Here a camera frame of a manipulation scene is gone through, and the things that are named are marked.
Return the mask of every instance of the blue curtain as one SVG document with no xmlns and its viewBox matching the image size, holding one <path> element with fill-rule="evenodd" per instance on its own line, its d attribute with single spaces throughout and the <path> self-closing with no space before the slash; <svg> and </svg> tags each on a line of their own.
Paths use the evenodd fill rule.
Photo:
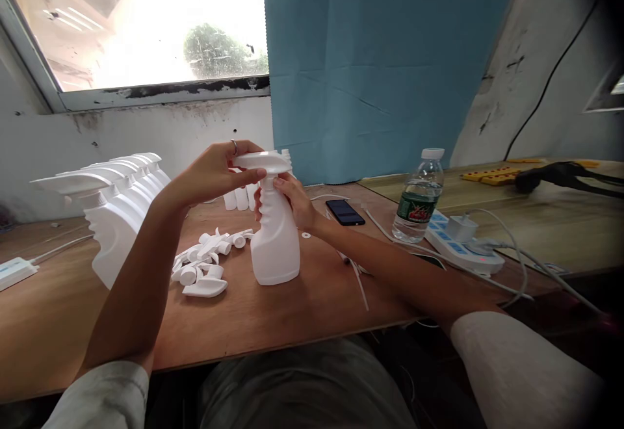
<svg viewBox="0 0 624 429">
<path fill-rule="evenodd" d="M 265 0 L 273 134 L 304 184 L 455 146 L 509 0 Z"/>
</svg>

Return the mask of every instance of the green bottle label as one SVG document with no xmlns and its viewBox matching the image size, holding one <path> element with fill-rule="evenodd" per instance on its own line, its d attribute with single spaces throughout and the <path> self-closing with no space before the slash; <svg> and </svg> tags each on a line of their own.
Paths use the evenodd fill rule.
<svg viewBox="0 0 624 429">
<path fill-rule="evenodd" d="M 418 196 L 404 192 L 398 203 L 396 214 L 405 221 L 428 223 L 436 209 L 437 199 L 438 197 L 434 201 L 422 200 Z"/>
</svg>

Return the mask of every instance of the white wall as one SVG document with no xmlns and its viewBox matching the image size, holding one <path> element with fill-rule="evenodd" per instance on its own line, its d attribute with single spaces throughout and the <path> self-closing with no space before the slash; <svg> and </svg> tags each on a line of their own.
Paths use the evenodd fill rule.
<svg viewBox="0 0 624 429">
<path fill-rule="evenodd" d="M 81 212 L 30 186 L 33 179 L 145 151 L 159 154 L 174 177 L 213 142 L 250 139 L 273 148 L 269 97 L 37 115 L 17 83 L 0 62 L 0 205 L 20 222 Z"/>
<path fill-rule="evenodd" d="M 535 107 L 548 75 L 594 0 L 515 0 L 451 165 L 503 159 Z M 624 161 L 624 114 L 583 114 L 618 54 L 599 4 L 552 77 L 510 157 L 552 156 Z"/>
</svg>

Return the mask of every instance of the white sleeve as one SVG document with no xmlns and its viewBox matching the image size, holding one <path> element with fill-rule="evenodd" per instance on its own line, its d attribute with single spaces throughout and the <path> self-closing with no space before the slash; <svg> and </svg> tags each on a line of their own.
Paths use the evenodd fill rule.
<svg viewBox="0 0 624 429">
<path fill-rule="evenodd" d="M 577 427 L 602 385 L 584 365 L 502 313 L 465 315 L 450 339 L 489 429 Z"/>
<path fill-rule="evenodd" d="M 65 390 L 43 429 L 142 429 L 149 383 L 129 361 L 96 367 Z"/>
</svg>

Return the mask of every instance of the person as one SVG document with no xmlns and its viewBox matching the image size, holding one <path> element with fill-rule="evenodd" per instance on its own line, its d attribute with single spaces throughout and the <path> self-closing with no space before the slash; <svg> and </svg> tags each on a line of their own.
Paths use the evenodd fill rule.
<svg viewBox="0 0 624 429">
<path fill-rule="evenodd" d="M 231 171 L 235 156 L 255 151 L 262 149 L 247 140 L 213 144 L 154 199 L 76 379 L 45 429 L 143 427 L 154 344 L 185 215 L 197 203 L 265 177 L 264 169 Z M 299 229 L 352 258 L 440 325 L 463 360 L 489 428 L 563 428 L 580 421 L 601 385 L 592 371 L 509 317 L 458 273 L 324 218 L 289 174 L 274 186 L 288 198 Z M 259 208 L 259 193 L 256 202 Z M 357 337 L 220 363 L 200 400 L 202 428 L 415 427 L 398 387 Z"/>
</svg>

